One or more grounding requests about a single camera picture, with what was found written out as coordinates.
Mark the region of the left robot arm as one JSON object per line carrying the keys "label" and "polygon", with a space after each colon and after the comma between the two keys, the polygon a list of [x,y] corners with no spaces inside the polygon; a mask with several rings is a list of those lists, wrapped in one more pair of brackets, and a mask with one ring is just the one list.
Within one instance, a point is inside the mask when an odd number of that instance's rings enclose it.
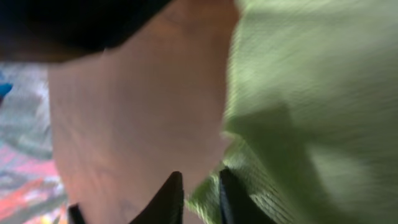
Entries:
{"label": "left robot arm", "polygon": [[1,0],[1,60],[58,63],[122,45],[170,0]]}

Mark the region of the light green cloth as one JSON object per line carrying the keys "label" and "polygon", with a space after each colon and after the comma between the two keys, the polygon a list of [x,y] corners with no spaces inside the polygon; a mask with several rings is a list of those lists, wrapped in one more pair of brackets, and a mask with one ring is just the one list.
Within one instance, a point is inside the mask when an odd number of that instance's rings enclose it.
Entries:
{"label": "light green cloth", "polygon": [[397,222],[397,0],[247,0],[221,161],[277,223]]}

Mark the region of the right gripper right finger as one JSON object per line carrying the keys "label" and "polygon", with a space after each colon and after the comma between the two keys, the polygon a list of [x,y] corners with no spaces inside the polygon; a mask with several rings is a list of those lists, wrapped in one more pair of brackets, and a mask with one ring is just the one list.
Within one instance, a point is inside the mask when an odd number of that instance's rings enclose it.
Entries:
{"label": "right gripper right finger", "polygon": [[221,170],[219,177],[222,224],[276,224],[254,203],[229,169]]}

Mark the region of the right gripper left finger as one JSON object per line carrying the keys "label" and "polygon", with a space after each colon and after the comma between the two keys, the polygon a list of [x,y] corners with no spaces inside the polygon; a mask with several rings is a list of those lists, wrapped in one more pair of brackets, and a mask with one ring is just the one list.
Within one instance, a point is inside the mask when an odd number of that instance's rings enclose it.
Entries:
{"label": "right gripper left finger", "polygon": [[183,177],[175,171],[130,224],[182,224],[183,205]]}

